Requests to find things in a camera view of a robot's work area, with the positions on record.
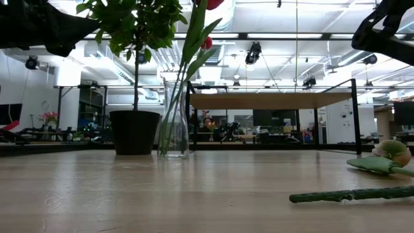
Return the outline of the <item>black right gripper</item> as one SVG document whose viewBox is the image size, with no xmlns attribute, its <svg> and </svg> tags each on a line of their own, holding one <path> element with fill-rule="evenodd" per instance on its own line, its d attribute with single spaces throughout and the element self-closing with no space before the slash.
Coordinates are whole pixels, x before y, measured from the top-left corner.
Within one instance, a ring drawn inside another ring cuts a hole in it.
<svg viewBox="0 0 414 233">
<path fill-rule="evenodd" d="M 414 45 L 397 38 L 374 37 L 393 36 L 400 25 L 400 19 L 407 10 L 414 7 L 414 0 L 382 0 L 357 28 L 351 45 L 354 49 L 386 55 L 390 58 L 414 65 Z"/>
</svg>

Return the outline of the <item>person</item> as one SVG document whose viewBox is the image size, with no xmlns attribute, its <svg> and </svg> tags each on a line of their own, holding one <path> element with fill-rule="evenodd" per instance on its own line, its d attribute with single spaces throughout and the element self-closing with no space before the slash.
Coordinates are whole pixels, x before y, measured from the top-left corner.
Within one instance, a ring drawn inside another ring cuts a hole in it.
<svg viewBox="0 0 414 233">
<path fill-rule="evenodd" d="M 202 121 L 202 127 L 199 129 L 199 141 L 209 142 L 212 137 L 212 131 L 215 129 L 215 122 L 210 117 L 205 117 Z"/>
</svg>

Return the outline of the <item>pink artificial tulip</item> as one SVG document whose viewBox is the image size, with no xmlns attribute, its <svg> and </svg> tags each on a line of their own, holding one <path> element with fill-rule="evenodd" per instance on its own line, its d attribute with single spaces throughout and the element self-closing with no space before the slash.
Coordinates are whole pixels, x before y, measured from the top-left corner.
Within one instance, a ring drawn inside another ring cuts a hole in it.
<svg viewBox="0 0 414 233">
<path fill-rule="evenodd" d="M 385 140 L 374 146 L 370 156 L 349 159 L 346 163 L 369 172 L 414 177 L 414 171 L 404 169 L 411 158 L 411 152 L 405 144 L 397 140 Z"/>
</svg>

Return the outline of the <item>smooth clear glass vase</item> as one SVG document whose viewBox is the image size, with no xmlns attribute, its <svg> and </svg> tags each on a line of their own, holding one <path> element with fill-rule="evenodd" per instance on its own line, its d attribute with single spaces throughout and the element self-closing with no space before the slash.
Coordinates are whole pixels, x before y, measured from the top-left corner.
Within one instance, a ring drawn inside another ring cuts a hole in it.
<svg viewBox="0 0 414 233">
<path fill-rule="evenodd" d="M 158 134 L 158 158 L 182 159 L 190 153 L 186 94 L 186 83 L 164 82 L 165 108 Z"/>
</svg>

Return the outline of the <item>red flat object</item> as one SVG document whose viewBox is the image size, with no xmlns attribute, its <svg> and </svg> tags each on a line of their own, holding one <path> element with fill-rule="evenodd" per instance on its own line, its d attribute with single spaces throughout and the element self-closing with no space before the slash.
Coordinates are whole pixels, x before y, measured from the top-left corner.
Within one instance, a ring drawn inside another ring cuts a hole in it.
<svg viewBox="0 0 414 233">
<path fill-rule="evenodd" d="M 11 122 L 11 123 L 9 123 L 9 124 L 1 127 L 0 129 L 6 130 L 6 131 L 10 131 L 10 130 L 18 127 L 18 125 L 19 125 L 19 121 L 18 120 L 15 120 L 15 121 L 13 121 L 13 122 Z"/>
</svg>

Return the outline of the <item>dark red artificial tulip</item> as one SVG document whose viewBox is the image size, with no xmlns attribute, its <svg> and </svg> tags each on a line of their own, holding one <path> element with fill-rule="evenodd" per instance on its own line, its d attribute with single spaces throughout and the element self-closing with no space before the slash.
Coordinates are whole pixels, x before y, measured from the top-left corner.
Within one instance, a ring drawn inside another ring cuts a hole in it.
<svg viewBox="0 0 414 233">
<path fill-rule="evenodd" d="M 187 94 L 188 94 L 188 82 L 191 77 L 202 67 L 208 58 L 210 58 L 215 52 L 215 49 L 212 48 L 212 38 L 207 37 L 204 41 L 197 47 L 196 53 L 194 54 L 197 58 L 195 61 L 190 64 L 185 63 L 181 72 L 179 72 L 178 78 L 174 82 L 180 82 L 181 84 L 187 84 Z"/>
</svg>

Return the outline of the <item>wooden shelf with black frame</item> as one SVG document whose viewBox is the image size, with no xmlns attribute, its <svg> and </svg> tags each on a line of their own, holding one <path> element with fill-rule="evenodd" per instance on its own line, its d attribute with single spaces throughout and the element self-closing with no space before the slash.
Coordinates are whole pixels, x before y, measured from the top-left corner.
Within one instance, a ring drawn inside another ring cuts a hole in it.
<svg viewBox="0 0 414 233">
<path fill-rule="evenodd" d="M 314 110 L 314 125 L 318 125 L 317 110 L 344 100 L 352 100 L 355 152 L 362 152 L 356 80 L 351 78 L 320 93 L 225 93 L 186 95 L 186 107 L 199 109 L 252 109 L 252 110 Z"/>
</svg>

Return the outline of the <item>green plant in black pot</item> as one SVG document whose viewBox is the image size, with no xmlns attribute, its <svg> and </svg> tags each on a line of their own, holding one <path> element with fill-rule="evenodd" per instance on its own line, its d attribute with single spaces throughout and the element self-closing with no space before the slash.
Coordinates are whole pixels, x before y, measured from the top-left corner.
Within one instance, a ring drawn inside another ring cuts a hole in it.
<svg viewBox="0 0 414 233">
<path fill-rule="evenodd" d="M 88 18 L 99 23 L 96 42 L 108 34 L 113 55 L 119 57 L 125 52 L 128 60 L 134 60 L 136 69 L 140 52 L 150 60 L 152 50 L 172 45 L 176 23 L 187 23 L 179 0 L 83 0 L 76 11 L 86 10 Z M 139 110 L 138 77 L 134 79 L 133 108 L 109 114 L 117 155 L 149 155 L 160 121 L 158 113 Z"/>
</svg>

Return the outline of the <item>black background workstation frame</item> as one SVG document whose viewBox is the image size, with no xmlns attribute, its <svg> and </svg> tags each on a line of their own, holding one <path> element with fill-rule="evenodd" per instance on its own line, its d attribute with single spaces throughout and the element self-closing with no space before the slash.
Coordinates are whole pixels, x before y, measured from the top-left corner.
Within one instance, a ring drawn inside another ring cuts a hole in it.
<svg viewBox="0 0 414 233">
<path fill-rule="evenodd" d="M 60 128 L 60 120 L 61 120 L 61 106 L 62 106 L 62 98 L 69 93 L 72 89 L 89 89 L 92 91 L 93 89 L 103 89 L 103 115 L 106 113 L 106 105 L 107 105 L 107 96 L 108 96 L 108 86 L 107 85 L 55 85 L 55 89 L 58 89 L 58 116 L 57 116 L 57 123 L 54 136 L 56 137 L 56 141 L 58 139 L 62 139 L 65 142 L 65 132 Z"/>
</svg>

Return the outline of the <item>yellow artificial flower spray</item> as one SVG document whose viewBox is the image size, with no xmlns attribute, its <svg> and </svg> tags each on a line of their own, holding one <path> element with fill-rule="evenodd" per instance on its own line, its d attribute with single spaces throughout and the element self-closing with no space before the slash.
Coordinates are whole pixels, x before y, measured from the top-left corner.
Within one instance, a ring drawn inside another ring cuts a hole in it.
<svg viewBox="0 0 414 233">
<path fill-rule="evenodd" d="M 357 190 L 292 194 L 289 196 L 289 201 L 291 203 L 306 203 L 316 201 L 341 202 L 343 200 L 352 201 L 363 199 L 396 199 L 405 197 L 414 197 L 414 185 L 398 186 L 394 188 L 366 188 Z"/>
</svg>

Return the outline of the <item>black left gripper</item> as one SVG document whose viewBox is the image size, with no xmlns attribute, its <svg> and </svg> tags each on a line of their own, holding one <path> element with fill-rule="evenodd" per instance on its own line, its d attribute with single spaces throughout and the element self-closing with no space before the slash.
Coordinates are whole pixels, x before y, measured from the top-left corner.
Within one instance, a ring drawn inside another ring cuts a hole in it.
<svg viewBox="0 0 414 233">
<path fill-rule="evenodd" d="M 98 20 L 60 12 L 48 0 L 0 0 L 0 49 L 43 45 L 66 57 L 99 27 Z"/>
</svg>

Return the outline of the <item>black aluminium table frame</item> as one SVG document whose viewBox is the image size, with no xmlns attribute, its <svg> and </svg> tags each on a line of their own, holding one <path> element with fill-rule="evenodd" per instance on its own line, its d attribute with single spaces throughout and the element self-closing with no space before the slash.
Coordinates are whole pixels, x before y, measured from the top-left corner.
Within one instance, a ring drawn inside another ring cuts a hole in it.
<svg viewBox="0 0 414 233">
<path fill-rule="evenodd" d="M 0 144 L 0 157 L 59 153 L 83 150 L 114 150 L 113 144 Z M 262 150 L 323 150 L 356 151 L 356 144 L 201 144 L 190 145 L 191 151 L 262 151 Z"/>
</svg>

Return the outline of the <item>black monitor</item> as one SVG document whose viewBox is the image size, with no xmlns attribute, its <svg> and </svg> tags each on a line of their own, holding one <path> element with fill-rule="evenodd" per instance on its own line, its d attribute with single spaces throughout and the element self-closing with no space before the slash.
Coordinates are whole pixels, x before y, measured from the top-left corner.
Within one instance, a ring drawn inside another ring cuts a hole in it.
<svg viewBox="0 0 414 233">
<path fill-rule="evenodd" d="M 414 102 L 394 102 L 395 123 L 400 126 L 414 125 Z"/>
<path fill-rule="evenodd" d="M 295 126 L 295 110 L 253 110 L 254 126 Z"/>
<path fill-rule="evenodd" d="M 0 104 L 0 126 L 20 121 L 23 104 Z"/>
</svg>

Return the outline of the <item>pink flower bouquet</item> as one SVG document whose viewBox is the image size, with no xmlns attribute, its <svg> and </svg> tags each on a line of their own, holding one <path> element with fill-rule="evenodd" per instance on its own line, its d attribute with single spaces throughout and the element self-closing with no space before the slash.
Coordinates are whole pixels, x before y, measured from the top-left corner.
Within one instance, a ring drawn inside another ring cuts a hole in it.
<svg viewBox="0 0 414 233">
<path fill-rule="evenodd" d="M 48 131 L 49 128 L 56 129 L 58 126 L 58 113 L 54 111 L 44 112 L 38 116 L 38 120 L 43 124 L 45 131 Z"/>
</svg>

